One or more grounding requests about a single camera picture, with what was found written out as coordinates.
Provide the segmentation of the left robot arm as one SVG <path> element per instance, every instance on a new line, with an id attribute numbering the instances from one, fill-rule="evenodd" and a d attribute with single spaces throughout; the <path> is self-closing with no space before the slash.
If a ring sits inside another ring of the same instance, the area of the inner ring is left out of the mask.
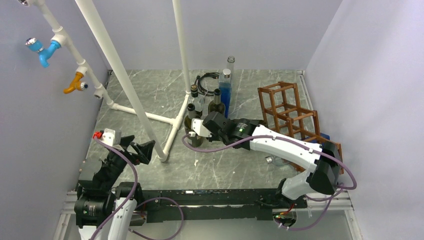
<path id="1" fill-rule="evenodd" d="M 113 187 L 126 166 L 149 164 L 156 142 L 134 142 L 135 136 L 120 137 L 97 131 L 93 139 L 108 150 L 99 170 L 78 182 L 74 205 L 76 225 L 83 240 L 126 239 L 133 212 L 145 197 L 138 179 Z"/>

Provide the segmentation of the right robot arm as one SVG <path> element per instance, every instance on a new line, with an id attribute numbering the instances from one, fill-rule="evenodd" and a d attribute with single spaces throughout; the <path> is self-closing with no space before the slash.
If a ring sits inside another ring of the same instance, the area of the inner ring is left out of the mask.
<path id="1" fill-rule="evenodd" d="M 277 188 L 275 200 L 282 208 L 306 194 L 333 195 L 338 188 L 341 161 L 332 142 L 298 140 L 267 128 L 260 120 L 228 119 L 216 111 L 192 123 L 192 129 L 201 137 L 219 140 L 235 149 L 268 153 L 303 168 L 296 176 L 283 179 Z"/>

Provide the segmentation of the dark green wine bottle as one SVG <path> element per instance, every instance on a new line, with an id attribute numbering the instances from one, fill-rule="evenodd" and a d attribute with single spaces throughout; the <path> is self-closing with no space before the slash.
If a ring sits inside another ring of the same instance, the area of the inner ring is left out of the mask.
<path id="1" fill-rule="evenodd" d="M 193 103 L 189 103 L 187 105 L 187 115 L 184 117 L 183 124 L 184 124 L 184 130 L 186 134 L 189 134 L 189 132 L 193 132 L 192 130 L 192 120 L 194 118 L 197 118 L 198 115 L 195 111 L 195 105 Z M 195 148 L 198 148 L 202 145 L 204 141 L 204 138 L 199 135 L 194 136 L 188 136 L 188 143 Z"/>

